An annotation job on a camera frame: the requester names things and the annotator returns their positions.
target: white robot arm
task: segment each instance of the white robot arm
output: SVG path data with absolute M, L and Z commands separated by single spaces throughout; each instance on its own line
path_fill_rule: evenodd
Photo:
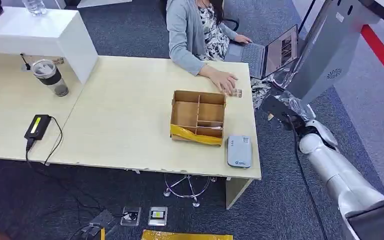
M 307 155 L 340 211 L 346 239 L 384 240 L 384 195 L 339 152 L 332 132 L 317 120 L 304 122 L 273 96 L 262 107 L 298 137 L 300 151 Z

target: woman's arm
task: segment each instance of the woman's arm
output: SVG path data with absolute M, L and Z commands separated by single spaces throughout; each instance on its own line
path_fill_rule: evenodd
M 174 1 L 167 10 L 167 30 L 169 32 L 169 54 L 170 58 L 193 75 L 198 75 L 204 62 L 196 58 L 187 49 L 187 17 L 186 9 L 180 4 L 181 1 Z
M 237 78 L 228 72 L 219 71 L 196 58 L 187 49 L 186 36 L 186 10 L 179 3 L 174 1 L 167 10 L 167 30 L 169 31 L 170 58 L 193 75 L 201 75 L 209 78 L 222 93 L 232 94 Z
M 230 29 L 228 26 L 226 26 L 224 23 L 220 23 L 220 29 L 223 31 L 224 34 L 230 39 L 235 40 L 236 36 L 238 35 L 235 31 Z

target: caster wheel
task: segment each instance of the caster wheel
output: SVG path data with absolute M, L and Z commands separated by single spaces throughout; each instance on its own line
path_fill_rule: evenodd
M 170 197 L 170 195 L 172 194 L 172 192 L 170 191 L 170 190 L 166 190 L 166 191 L 164 191 L 164 197 Z

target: floral dress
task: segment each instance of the floral dress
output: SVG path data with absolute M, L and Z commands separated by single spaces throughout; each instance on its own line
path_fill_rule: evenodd
M 198 7 L 198 9 L 204 30 L 205 55 L 196 54 L 195 56 L 201 61 L 223 61 L 230 40 L 217 24 L 216 14 L 211 3 L 208 8 Z
M 210 3 L 208 8 L 198 6 L 198 9 L 204 30 L 205 54 L 195 56 L 201 61 L 224 61 L 230 40 L 217 25 L 213 5 Z M 267 97 L 271 85 L 265 79 L 251 77 L 250 81 L 253 105 L 255 109 L 258 109 Z

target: power adapter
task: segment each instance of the power adapter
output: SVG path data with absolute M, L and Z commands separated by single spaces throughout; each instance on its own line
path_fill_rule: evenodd
M 28 152 L 33 143 L 37 140 L 42 140 L 49 123 L 51 122 L 51 116 L 44 114 L 36 114 L 27 128 L 24 134 L 24 138 L 27 139 L 26 151 Z

